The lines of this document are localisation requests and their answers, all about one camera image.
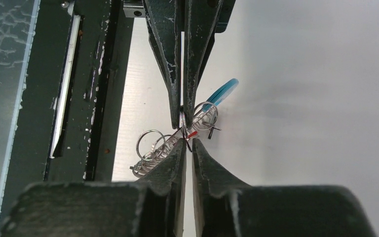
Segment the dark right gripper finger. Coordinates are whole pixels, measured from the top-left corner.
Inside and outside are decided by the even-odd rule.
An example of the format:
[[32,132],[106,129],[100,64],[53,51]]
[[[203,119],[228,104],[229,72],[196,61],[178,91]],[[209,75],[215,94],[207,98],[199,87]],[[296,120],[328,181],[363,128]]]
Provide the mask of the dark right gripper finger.
[[214,45],[222,4],[221,0],[187,0],[185,4],[183,109],[188,128],[192,127],[196,92]]
[[178,0],[144,0],[149,42],[165,82],[171,125],[179,127],[181,104],[181,14]]

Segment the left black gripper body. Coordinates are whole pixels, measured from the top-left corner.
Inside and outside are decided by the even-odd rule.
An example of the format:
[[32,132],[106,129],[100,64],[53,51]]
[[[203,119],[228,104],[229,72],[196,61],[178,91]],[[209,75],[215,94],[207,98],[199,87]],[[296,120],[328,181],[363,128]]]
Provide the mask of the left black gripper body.
[[223,0],[216,24],[215,33],[223,33],[228,26],[236,0]]

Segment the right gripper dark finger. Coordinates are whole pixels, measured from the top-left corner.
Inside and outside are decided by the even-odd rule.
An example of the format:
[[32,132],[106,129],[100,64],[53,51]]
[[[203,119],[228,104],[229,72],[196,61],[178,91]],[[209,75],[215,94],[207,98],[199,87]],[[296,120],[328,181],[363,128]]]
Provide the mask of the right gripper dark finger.
[[187,144],[134,182],[31,184],[0,237],[180,237]]

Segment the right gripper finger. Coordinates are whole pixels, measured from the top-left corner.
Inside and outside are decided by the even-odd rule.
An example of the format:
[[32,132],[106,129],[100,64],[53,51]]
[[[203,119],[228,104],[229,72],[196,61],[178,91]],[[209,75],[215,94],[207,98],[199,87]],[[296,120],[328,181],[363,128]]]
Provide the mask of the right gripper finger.
[[358,198],[338,185],[251,186],[192,142],[199,237],[374,237]]

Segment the red tagged key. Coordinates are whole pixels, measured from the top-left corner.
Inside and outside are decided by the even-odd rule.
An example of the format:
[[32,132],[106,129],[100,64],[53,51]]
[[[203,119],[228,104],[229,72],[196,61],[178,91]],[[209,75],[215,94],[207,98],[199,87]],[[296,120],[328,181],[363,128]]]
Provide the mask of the red tagged key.
[[187,134],[186,137],[185,137],[185,139],[188,141],[190,139],[197,138],[198,136],[199,136],[198,131],[195,130],[195,131]]

